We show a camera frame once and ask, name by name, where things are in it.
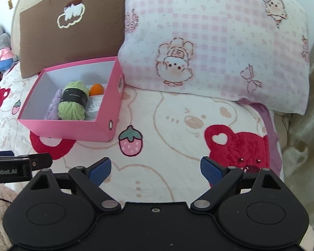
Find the purple plush toy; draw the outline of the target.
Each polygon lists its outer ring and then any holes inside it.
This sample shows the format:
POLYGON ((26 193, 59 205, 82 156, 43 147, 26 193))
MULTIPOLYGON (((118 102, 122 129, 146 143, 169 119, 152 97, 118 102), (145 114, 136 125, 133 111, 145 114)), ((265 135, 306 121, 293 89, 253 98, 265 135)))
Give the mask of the purple plush toy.
POLYGON ((45 120, 59 120, 59 115, 58 115, 58 106, 60 104, 60 100, 62 97, 62 88, 59 88, 57 92, 55 93, 48 110, 45 115, 45 120))

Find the green yarn ball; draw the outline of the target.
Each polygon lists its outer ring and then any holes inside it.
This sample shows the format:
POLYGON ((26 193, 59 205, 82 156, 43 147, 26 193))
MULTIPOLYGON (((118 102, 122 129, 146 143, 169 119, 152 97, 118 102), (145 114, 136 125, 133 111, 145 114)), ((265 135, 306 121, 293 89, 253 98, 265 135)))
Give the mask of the green yarn ball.
POLYGON ((89 90, 82 81, 68 83, 62 92, 58 105, 58 116, 65 121, 85 120, 85 107, 89 90))

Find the orange makeup sponge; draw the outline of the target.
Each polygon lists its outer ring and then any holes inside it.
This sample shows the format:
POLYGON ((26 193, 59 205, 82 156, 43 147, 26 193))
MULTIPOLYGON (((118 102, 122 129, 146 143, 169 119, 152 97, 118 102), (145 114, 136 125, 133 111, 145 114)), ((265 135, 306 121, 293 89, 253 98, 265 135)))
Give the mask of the orange makeup sponge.
POLYGON ((104 86, 100 83, 95 83, 90 89, 89 89, 89 96, 97 96, 97 95, 103 95, 104 94, 104 86))

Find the beige curtain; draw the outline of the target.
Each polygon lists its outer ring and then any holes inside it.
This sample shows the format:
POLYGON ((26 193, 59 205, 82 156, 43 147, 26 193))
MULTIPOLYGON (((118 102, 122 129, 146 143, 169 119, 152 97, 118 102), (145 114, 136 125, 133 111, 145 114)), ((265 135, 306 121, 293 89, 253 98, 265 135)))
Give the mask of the beige curtain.
POLYGON ((282 159, 285 183, 308 211, 314 229, 314 45, 310 56, 308 107, 303 116, 292 116, 282 159))

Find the grey plush doll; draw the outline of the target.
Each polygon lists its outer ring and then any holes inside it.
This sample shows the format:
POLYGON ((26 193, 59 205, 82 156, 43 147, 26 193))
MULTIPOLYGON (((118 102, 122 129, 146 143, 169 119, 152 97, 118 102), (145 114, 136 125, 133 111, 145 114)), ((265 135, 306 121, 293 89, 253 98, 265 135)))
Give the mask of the grey plush doll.
POLYGON ((18 61, 13 53, 10 35, 0 26, 0 74, 8 71, 18 61))

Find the pink cardboard box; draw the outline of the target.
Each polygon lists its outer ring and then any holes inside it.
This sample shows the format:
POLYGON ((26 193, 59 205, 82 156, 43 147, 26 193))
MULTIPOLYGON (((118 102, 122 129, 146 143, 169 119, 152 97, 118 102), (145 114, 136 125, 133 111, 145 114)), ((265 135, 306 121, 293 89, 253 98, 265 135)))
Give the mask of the pink cardboard box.
POLYGON ((40 137, 107 142, 115 135, 124 91, 124 74, 117 57, 70 62, 41 71, 26 97, 18 121, 40 137), (56 91, 73 81, 100 83, 105 93, 93 121, 45 120, 56 91))

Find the pink checkered pillow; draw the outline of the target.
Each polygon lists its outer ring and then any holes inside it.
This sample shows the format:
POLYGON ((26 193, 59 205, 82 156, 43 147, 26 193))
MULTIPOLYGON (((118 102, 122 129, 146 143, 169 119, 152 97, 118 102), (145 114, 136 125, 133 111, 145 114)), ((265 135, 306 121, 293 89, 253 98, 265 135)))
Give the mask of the pink checkered pillow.
POLYGON ((128 85, 304 114, 306 11, 295 0, 125 0, 128 85))

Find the brown pillow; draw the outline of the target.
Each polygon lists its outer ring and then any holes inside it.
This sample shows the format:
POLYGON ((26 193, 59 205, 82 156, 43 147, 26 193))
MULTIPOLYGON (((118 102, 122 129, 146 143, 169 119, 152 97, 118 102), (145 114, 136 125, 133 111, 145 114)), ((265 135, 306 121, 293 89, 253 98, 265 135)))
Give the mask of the brown pillow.
POLYGON ((21 76, 116 56, 125 36, 124 11, 125 0, 42 0, 21 12, 21 76))

